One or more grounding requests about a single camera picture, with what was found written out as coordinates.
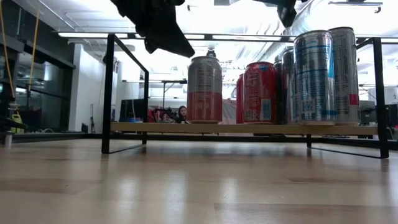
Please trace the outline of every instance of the person's hair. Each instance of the person's hair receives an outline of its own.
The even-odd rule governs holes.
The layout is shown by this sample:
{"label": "person's hair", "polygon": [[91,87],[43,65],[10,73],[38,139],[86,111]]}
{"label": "person's hair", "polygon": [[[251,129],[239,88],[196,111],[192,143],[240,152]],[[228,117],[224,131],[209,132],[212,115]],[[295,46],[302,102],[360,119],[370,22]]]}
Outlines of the person's hair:
{"label": "person's hair", "polygon": [[178,109],[178,117],[182,117],[182,115],[181,115],[181,109],[182,109],[182,108],[187,109],[186,106],[180,106],[180,108]]}

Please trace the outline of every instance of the blue and silver can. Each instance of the blue and silver can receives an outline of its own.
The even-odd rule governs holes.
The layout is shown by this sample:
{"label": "blue and silver can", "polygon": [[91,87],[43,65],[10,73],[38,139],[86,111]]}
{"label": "blue and silver can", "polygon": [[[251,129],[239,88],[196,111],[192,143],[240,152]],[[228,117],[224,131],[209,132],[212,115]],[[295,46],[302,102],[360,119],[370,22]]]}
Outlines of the blue and silver can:
{"label": "blue and silver can", "polygon": [[287,47],[282,53],[282,70],[284,124],[295,124],[295,66],[293,47]]}
{"label": "blue and silver can", "polygon": [[330,29],[330,32],[335,60],[336,125],[358,126],[361,110],[354,30],[337,27]]}
{"label": "blue and silver can", "polygon": [[294,40],[297,121],[335,125],[333,40],[327,30],[314,30]]}

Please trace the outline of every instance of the person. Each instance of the person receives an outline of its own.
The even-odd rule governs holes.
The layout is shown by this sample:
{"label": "person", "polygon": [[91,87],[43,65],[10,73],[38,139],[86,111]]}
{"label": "person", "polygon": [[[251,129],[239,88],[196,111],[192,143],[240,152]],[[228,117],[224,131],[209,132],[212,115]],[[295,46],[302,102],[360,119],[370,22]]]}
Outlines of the person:
{"label": "person", "polygon": [[180,106],[178,109],[178,121],[177,123],[186,123],[187,122],[187,107]]}

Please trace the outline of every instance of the fluorescent light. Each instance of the fluorescent light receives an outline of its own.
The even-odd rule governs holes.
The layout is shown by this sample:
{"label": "fluorescent light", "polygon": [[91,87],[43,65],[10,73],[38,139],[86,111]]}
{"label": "fluorescent light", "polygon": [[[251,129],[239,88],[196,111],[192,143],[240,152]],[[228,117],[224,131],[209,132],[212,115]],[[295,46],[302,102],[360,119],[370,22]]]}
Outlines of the fluorescent light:
{"label": "fluorescent light", "polygon": [[26,92],[26,90],[23,89],[23,88],[17,88],[16,91],[19,92],[19,93],[25,93]]}
{"label": "fluorescent light", "polygon": [[223,82],[223,84],[231,84],[231,85],[236,85],[236,82]]}
{"label": "fluorescent light", "polygon": [[187,39],[204,39],[205,36],[203,34],[185,34],[185,38],[187,38]]}
{"label": "fluorescent light", "polygon": [[[144,83],[145,80],[122,80],[122,82]],[[149,83],[162,83],[162,81],[161,80],[149,80]]]}
{"label": "fluorescent light", "polygon": [[213,39],[216,40],[268,40],[278,41],[280,37],[276,36],[264,36],[264,35],[213,35]]}
{"label": "fluorescent light", "polygon": [[[107,33],[86,33],[86,32],[60,32],[60,37],[66,38],[107,38]],[[128,38],[127,34],[116,34],[119,38]]]}
{"label": "fluorescent light", "polygon": [[382,43],[398,43],[398,37],[397,38],[382,38],[381,42]]}

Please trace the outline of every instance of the red object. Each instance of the red object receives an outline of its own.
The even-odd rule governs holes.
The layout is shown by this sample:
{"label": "red object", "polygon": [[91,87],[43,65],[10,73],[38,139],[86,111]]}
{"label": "red object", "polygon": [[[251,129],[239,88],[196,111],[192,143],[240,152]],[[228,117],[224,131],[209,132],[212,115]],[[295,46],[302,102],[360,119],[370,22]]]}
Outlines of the red object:
{"label": "red object", "polygon": [[359,105],[359,96],[358,96],[358,94],[350,94],[349,95],[349,104],[350,105]]}
{"label": "red object", "polygon": [[236,124],[243,124],[243,74],[236,82]]}
{"label": "red object", "polygon": [[223,121],[223,95],[217,92],[188,93],[188,121],[220,123]]}
{"label": "red object", "polygon": [[277,124],[277,72],[269,62],[255,62],[243,75],[243,122]]}

